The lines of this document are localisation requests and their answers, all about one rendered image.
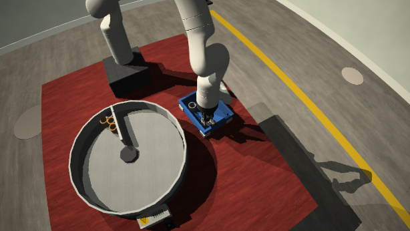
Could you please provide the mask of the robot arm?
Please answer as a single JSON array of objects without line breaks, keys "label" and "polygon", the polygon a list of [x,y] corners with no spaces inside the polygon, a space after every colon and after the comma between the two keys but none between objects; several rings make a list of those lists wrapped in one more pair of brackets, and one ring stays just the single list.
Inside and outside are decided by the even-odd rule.
[{"label": "robot arm", "polygon": [[[132,61],[134,55],[122,23],[120,0],[86,0],[88,13],[104,18],[100,27],[118,65]],[[190,52],[190,64],[197,79],[196,101],[203,108],[215,107],[219,100],[232,103],[232,97],[222,81],[228,69],[230,56],[221,43],[206,47],[214,32],[214,24],[206,0],[175,0],[180,12]],[[204,77],[204,78],[203,78]]]}]

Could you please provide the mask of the blue crate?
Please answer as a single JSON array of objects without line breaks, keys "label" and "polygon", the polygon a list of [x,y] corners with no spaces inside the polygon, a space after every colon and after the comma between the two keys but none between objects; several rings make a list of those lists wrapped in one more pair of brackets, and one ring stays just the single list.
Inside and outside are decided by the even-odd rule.
[{"label": "blue crate", "polygon": [[217,130],[219,127],[227,124],[228,122],[232,121],[232,117],[234,113],[222,102],[219,100],[218,108],[214,112],[213,120],[216,121],[216,125],[214,126],[202,126],[201,119],[202,114],[200,110],[196,106],[195,111],[190,111],[188,108],[188,104],[190,102],[194,102],[196,104],[196,91],[188,94],[187,96],[178,100],[180,109],[189,117],[192,123],[197,127],[200,131],[200,134],[203,138],[209,136],[213,131]]}]

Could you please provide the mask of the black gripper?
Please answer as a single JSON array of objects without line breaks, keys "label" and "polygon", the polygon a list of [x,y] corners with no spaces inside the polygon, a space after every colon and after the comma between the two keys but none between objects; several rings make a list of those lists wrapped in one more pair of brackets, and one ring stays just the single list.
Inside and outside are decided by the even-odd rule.
[{"label": "black gripper", "polygon": [[218,104],[215,107],[209,108],[209,109],[199,106],[197,101],[196,101],[196,105],[197,105],[197,108],[200,110],[200,113],[202,114],[204,126],[216,125],[216,121],[213,120],[213,117],[214,117],[214,112],[218,108]]}]

